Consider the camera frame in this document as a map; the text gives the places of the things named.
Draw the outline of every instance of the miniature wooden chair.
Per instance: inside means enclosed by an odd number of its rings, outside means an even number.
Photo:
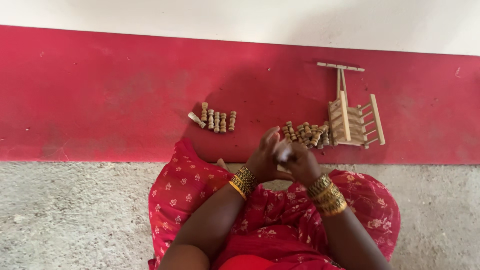
[[[364,106],[358,105],[356,108],[348,106],[344,69],[354,71],[364,71],[364,69],[320,62],[317,65],[337,68],[337,99],[328,103],[330,143],[333,145],[363,145],[365,149],[368,149],[370,143],[378,140],[381,145],[384,145],[384,132],[375,95],[370,94],[370,102]],[[375,133],[375,131],[376,135],[368,138],[368,135]]]

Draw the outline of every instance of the gold bangle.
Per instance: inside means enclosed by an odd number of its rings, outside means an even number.
[[[307,194],[323,216],[334,216],[347,208],[347,202],[338,187],[327,174],[307,189]]]
[[[247,196],[258,186],[257,180],[247,167],[241,167],[229,183],[247,200]]]

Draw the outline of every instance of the concrete floor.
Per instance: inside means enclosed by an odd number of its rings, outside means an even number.
[[[0,162],[0,269],[147,269],[147,195],[163,165]],[[336,167],[372,175],[395,197],[395,269],[480,269],[480,166]]]

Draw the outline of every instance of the red saree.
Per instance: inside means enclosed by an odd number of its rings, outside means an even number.
[[[175,144],[171,161],[152,185],[148,209],[156,270],[175,235],[188,217],[233,176],[199,159],[188,139]],[[386,187],[369,175],[334,170],[330,178],[345,196],[387,260],[400,230],[398,206]],[[211,268],[229,258],[255,255],[274,262],[269,269],[338,269],[329,257],[320,214],[305,188],[292,184],[286,191],[259,185],[234,222],[225,249]]]

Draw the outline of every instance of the red carpet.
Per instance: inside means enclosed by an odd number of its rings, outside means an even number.
[[[346,71],[349,104],[376,95],[386,144],[314,149],[320,162],[480,163],[479,57],[11,26],[0,40],[0,160],[167,161],[187,136],[206,161],[243,162],[269,127],[328,118],[322,61],[366,70]],[[236,110],[235,132],[187,117],[204,101]]]

